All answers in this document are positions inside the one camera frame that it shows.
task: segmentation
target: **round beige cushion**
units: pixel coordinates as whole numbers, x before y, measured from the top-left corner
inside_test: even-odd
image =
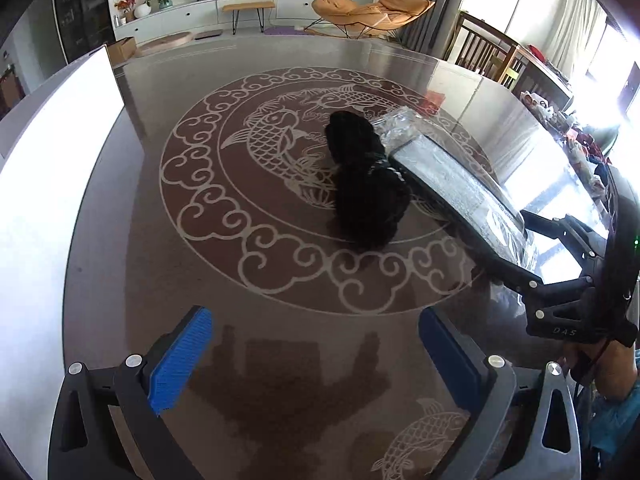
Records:
[[[169,50],[170,48],[189,43],[192,39],[192,32],[178,32],[177,34],[163,36],[157,40],[149,41],[148,43],[140,45],[136,50],[136,56],[148,56],[149,54]]]

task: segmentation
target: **orange rocking chair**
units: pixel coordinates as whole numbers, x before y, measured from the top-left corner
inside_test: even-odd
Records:
[[[320,18],[305,30],[318,23],[329,22],[350,39],[379,36],[411,23],[434,4],[429,0],[380,0],[360,6],[353,0],[315,0],[311,6]]]

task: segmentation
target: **round white vase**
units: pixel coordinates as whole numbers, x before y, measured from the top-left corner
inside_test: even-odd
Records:
[[[147,3],[140,4],[136,7],[136,10],[133,11],[133,14],[136,18],[144,18],[151,14],[151,7]]]

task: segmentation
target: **glossy brown tabletop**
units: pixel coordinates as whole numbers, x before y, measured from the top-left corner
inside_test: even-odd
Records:
[[[118,81],[127,113],[70,254],[65,361],[117,364],[191,305],[209,308],[212,345],[163,414],[204,478],[430,471],[468,414],[418,339],[425,306],[515,365],[558,356],[526,335],[516,296],[489,283],[433,205],[416,198],[393,242],[366,254],[332,211],[328,115],[407,105],[518,208],[602,229],[561,150],[507,89],[382,43],[305,36],[190,44],[134,60]],[[557,244],[541,240],[540,253],[546,281],[577,276]]]

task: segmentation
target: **person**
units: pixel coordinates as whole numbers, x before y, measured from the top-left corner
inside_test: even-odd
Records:
[[[595,345],[567,343],[564,357],[569,368],[578,361],[578,352],[594,359],[602,352],[605,341]],[[597,394],[587,416],[588,443],[581,447],[597,453],[600,466],[606,466],[625,441],[640,415],[640,350],[627,348],[618,341],[609,342],[593,368],[593,380]],[[578,425],[584,420],[578,416]]]

